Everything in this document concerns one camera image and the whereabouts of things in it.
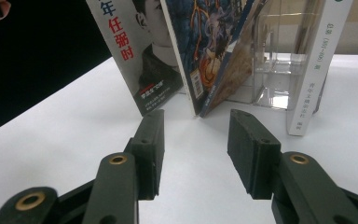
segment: transparent acrylic container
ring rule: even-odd
[[[316,16],[307,12],[310,0],[261,2],[252,24],[252,75],[227,99],[274,109],[287,109],[290,79],[304,61],[301,45],[308,43]]]

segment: book cover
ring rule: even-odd
[[[214,84],[243,1],[161,1],[194,115],[202,110]]]
[[[159,1],[86,2],[142,115],[183,87]]]
[[[309,0],[292,54],[286,113],[287,132],[304,135],[317,107],[324,81],[352,0]]]
[[[242,2],[241,19],[225,52],[216,80],[200,111],[200,117],[204,118],[226,100],[252,74],[252,24],[257,6],[262,4],[264,1],[259,0]]]

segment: white table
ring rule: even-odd
[[[303,137],[285,130],[285,112],[223,102],[206,119],[183,94],[165,110],[160,195],[140,202],[140,222],[274,223],[271,201],[246,194],[227,154],[229,111],[253,113],[282,143],[316,159],[358,194],[358,56],[335,55],[320,111]],[[0,207],[16,193],[47,186],[64,194],[95,178],[101,159],[123,151],[142,117],[109,59],[0,128]]]

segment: magazine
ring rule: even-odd
[[[194,115],[202,110],[221,70],[243,2],[246,0],[161,1]]]
[[[226,49],[216,80],[200,111],[200,117],[202,118],[226,100],[228,96],[232,95],[243,81],[252,74],[252,55],[250,51],[252,32],[245,27],[248,27],[253,21],[252,17],[255,14],[255,6],[257,4],[260,5],[262,3],[258,0],[247,0],[242,3],[243,11],[241,13],[241,19]]]
[[[159,1],[86,2],[142,115],[183,87]]]

